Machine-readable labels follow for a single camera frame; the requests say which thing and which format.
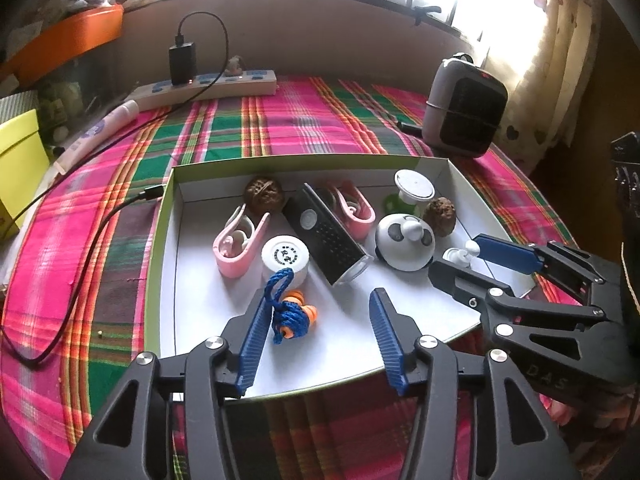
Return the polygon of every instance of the black charger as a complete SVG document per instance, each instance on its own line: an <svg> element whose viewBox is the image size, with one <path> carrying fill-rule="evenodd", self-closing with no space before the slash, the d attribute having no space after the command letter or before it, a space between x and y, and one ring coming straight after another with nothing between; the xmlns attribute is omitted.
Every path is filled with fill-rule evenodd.
<svg viewBox="0 0 640 480"><path fill-rule="evenodd" d="M192 82L196 72L196 44L184 43L180 33L175 37L175 45L169 47L169 72L174 86Z"/></svg>

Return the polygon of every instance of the blue cord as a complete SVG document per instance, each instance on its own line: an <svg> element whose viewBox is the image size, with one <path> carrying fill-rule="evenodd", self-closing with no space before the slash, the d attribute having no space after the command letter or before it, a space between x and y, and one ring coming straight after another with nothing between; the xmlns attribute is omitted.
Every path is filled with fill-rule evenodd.
<svg viewBox="0 0 640 480"><path fill-rule="evenodd" d="M279 286L275 294L271 295L273 287L282 279L284 279L284 282ZM280 297L287 290L287 287L291 285L292 281L293 269L287 267L271 276L264 287L264 301L267 305L273 307L271 327L273 328L273 342L276 345L282 343L284 337L280 333L280 327L286 326L290 328L293 332L293 337L302 337L309 331L309 318L300 306L292 301L280 301Z"/></svg>

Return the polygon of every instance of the curtain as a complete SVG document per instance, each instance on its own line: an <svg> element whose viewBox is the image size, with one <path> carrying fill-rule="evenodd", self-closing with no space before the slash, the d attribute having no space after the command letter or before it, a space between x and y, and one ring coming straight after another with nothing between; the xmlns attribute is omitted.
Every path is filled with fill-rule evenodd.
<svg viewBox="0 0 640 480"><path fill-rule="evenodd" d="M571 144L593 68L601 0L491 0L484 67L509 91L496 143L527 174Z"/></svg>

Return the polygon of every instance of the pink clothespin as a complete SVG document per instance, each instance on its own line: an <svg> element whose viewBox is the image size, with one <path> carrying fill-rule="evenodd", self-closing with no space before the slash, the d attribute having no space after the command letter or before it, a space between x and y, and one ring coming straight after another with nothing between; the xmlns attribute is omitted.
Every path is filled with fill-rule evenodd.
<svg viewBox="0 0 640 480"><path fill-rule="evenodd" d="M364 240L376 221L376 213L360 190L350 180L345 180L340 188L327 184L335 198L337 214L354 240Z"/></svg>
<svg viewBox="0 0 640 480"><path fill-rule="evenodd" d="M269 223L270 215L265 213L258 227L254 227L251 219L244 214L245 207L242 204L236 209L213 242L213 255L220 274L228 278L239 278L249 270Z"/></svg>

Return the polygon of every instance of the plaid tablecloth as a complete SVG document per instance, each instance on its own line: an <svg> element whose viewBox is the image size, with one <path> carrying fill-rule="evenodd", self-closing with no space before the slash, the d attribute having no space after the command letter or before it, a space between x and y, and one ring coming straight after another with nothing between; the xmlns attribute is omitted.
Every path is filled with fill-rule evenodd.
<svg viewBox="0 0 640 480"><path fill-rule="evenodd" d="M274 96L197 102L157 121L42 202L11 280L6 330L42 350L60 325L100 220L126 197L165 182L175 164L292 153L430 155L394 126L396 118L420 123L424 106L424 96L397 89L281 77ZM165 110L141 114L130 128ZM571 242L558 216L500 151L454 163L514 240ZM111 221L65 337L39 370L21 366L2 346L2 410L50 478L60 477L92 413L144 348L146 268L157 212L157 203L137 203ZM541 285L549 300L564 298ZM398 399L378 374L304 396L238 404L228 416L242 480L382 480L398 476L414 403ZM461 442L465 431L468 436L462 416ZM179 435L176 445L179 450Z"/></svg>

